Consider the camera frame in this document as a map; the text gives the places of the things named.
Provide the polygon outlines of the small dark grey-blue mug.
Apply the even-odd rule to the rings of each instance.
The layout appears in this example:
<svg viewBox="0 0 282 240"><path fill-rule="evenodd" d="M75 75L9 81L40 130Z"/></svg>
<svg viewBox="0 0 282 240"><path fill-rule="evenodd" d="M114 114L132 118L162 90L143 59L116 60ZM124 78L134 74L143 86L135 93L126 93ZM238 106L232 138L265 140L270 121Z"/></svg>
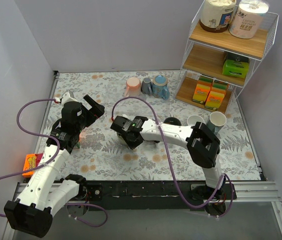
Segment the small dark grey-blue mug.
<svg viewBox="0 0 282 240"><path fill-rule="evenodd" d="M152 95L152 81L149 77L143 79L141 83L141 92L145 95Z"/></svg>

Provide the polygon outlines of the green mug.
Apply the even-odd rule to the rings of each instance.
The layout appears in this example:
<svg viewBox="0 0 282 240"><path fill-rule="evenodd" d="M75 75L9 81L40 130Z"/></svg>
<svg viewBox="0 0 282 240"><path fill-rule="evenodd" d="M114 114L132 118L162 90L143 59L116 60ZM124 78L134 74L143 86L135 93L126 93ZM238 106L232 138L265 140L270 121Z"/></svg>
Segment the green mug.
<svg viewBox="0 0 282 240"><path fill-rule="evenodd" d="M127 145L127 143L125 142L125 140L123 139L122 135L120 135L119 133L116 133L117 134L117 137L118 137L118 140L119 142L122 144L122 145Z"/></svg>

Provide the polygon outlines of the blue glazed mug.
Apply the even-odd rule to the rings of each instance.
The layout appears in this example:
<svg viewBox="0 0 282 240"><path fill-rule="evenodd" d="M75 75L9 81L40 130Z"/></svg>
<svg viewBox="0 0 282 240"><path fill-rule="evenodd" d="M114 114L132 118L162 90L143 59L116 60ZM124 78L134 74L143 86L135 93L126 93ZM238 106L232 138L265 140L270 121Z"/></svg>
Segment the blue glazed mug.
<svg viewBox="0 0 282 240"><path fill-rule="evenodd" d="M158 99L167 100L170 96L168 79L163 75L157 75L152 81L152 95Z"/></svg>

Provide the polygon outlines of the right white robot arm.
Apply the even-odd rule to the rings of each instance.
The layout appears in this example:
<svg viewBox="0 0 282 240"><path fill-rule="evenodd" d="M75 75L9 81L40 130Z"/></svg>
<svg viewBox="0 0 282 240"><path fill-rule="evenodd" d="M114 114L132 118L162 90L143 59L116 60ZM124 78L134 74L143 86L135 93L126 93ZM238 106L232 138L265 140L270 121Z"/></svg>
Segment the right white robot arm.
<svg viewBox="0 0 282 240"><path fill-rule="evenodd" d="M144 141L166 141L187 149L192 161L203 169L207 194L218 199L225 193L224 177L218 160L220 140L204 123L197 122L194 126L157 125L154 120L142 116L136 116L134 120L117 116L110 128L132 150Z"/></svg>

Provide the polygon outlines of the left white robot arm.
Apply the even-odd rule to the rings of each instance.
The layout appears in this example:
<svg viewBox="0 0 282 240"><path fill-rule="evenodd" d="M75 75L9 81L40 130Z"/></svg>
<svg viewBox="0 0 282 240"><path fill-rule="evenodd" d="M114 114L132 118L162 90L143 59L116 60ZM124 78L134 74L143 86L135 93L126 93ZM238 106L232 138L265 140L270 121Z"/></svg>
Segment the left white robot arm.
<svg viewBox="0 0 282 240"><path fill-rule="evenodd" d="M50 191L60 168L79 142L81 131L104 115L104 106L89 95L84 100L90 108L68 92L62 96L61 118L52 126L38 169L17 198L4 206L12 229L42 238L49 231L54 215L69 200L86 197L85 178L80 175L67 177L56 190Z"/></svg>

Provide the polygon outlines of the pink mug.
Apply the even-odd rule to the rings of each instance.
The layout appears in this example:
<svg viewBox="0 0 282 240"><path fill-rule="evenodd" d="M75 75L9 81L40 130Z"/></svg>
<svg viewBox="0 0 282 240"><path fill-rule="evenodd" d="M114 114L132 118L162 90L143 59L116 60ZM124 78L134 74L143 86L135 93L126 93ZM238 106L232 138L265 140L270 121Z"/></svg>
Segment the pink mug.
<svg viewBox="0 0 282 240"><path fill-rule="evenodd" d="M126 81L124 97L137 97L141 94L141 82L137 77L130 77Z"/></svg>

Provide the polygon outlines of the dark grey mug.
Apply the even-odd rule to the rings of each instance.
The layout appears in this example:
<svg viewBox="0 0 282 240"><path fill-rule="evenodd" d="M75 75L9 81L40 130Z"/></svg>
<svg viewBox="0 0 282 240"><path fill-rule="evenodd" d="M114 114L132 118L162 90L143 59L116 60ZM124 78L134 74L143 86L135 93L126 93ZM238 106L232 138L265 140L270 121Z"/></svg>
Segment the dark grey mug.
<svg viewBox="0 0 282 240"><path fill-rule="evenodd" d="M181 121L176 117L168 117L163 121L164 124L174 125L174 126L181 126Z"/></svg>

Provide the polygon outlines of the white and blue mug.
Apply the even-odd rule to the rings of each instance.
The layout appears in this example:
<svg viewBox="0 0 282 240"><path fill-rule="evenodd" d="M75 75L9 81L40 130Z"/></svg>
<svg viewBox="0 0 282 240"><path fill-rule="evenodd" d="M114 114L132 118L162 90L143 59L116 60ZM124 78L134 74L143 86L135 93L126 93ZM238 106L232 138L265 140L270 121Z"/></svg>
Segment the white and blue mug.
<svg viewBox="0 0 282 240"><path fill-rule="evenodd" d="M204 123L204 119L199 115L191 115L187 118L188 126L195 126L197 122Z"/></svg>

